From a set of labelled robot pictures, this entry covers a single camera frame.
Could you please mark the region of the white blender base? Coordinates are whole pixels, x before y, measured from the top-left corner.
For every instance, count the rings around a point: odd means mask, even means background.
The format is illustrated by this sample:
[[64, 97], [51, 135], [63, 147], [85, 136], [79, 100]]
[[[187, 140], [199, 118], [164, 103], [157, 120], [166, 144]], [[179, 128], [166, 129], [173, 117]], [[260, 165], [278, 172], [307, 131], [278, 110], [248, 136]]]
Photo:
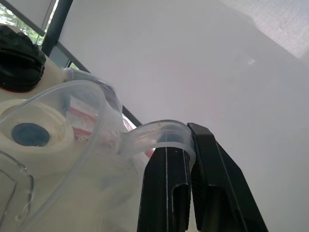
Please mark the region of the white blender base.
[[91, 138], [80, 153], [56, 126], [57, 103], [23, 100], [0, 105], [0, 151], [34, 177], [31, 211], [16, 232], [136, 232], [140, 193], [138, 161], [99, 150]]

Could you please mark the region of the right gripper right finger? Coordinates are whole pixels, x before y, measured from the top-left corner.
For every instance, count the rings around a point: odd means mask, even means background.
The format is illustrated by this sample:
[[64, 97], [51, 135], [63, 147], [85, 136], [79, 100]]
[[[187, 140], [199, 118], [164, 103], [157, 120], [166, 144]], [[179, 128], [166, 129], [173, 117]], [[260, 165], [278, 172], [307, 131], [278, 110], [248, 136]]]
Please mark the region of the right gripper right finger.
[[268, 232], [240, 167], [208, 128], [188, 127], [196, 152], [191, 183], [198, 232]]

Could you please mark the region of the clear bag with red card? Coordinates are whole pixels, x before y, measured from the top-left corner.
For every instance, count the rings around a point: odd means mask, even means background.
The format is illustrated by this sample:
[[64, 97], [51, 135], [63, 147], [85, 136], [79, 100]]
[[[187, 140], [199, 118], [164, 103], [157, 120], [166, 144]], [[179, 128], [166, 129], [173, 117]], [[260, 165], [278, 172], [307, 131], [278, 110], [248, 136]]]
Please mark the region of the clear bag with red card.
[[131, 131], [132, 127], [123, 119], [118, 99], [105, 102], [101, 113], [95, 108], [97, 105], [90, 99], [68, 95], [62, 107], [64, 119], [56, 126], [60, 133], [58, 138], [79, 153], [94, 138], [96, 148], [116, 154], [120, 147], [120, 134]]

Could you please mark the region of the black window post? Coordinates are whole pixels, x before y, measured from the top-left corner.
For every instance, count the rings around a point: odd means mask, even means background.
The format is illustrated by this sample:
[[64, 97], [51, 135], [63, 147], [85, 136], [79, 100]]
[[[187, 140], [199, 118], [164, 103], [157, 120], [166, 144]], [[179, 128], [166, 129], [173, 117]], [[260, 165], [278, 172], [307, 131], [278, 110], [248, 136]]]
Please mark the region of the black window post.
[[73, 0], [58, 0], [58, 5], [42, 43], [41, 51], [46, 56], [50, 56], [54, 46], [58, 42], [72, 3]]

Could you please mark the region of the clear plastic measuring cup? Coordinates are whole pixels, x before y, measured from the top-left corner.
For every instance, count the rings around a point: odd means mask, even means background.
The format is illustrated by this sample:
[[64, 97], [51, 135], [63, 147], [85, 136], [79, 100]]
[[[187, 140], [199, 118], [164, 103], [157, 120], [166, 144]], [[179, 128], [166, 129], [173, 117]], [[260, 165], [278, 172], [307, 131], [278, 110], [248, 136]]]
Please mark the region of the clear plastic measuring cup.
[[[52, 102], [57, 103], [62, 111], [66, 97], [71, 94], [82, 99], [90, 99], [91, 102], [97, 102], [98, 105], [95, 108], [100, 113], [104, 112], [105, 102], [107, 102], [107, 88], [100, 87], [98, 84], [85, 80], [66, 82], [47, 89], [30, 99], [22, 99], [23, 102], [15, 107], [15, 110], [18, 111], [31, 102]], [[145, 154], [146, 151], [150, 149], [156, 150], [162, 147], [175, 147], [184, 150], [189, 155], [190, 165], [193, 165], [196, 160], [191, 132], [181, 122], [160, 120], [144, 124], [132, 131], [120, 134], [120, 147], [117, 154], [138, 161], [140, 188], [142, 186], [145, 167], [150, 160]]]

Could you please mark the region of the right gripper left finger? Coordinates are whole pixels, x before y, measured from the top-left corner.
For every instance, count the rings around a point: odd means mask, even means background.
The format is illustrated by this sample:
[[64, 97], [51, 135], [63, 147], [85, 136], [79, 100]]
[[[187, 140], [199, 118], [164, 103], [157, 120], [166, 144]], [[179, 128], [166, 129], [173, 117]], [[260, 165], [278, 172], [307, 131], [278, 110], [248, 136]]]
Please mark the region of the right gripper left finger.
[[175, 147], [157, 148], [144, 170], [137, 232], [186, 232], [191, 180], [189, 155]]

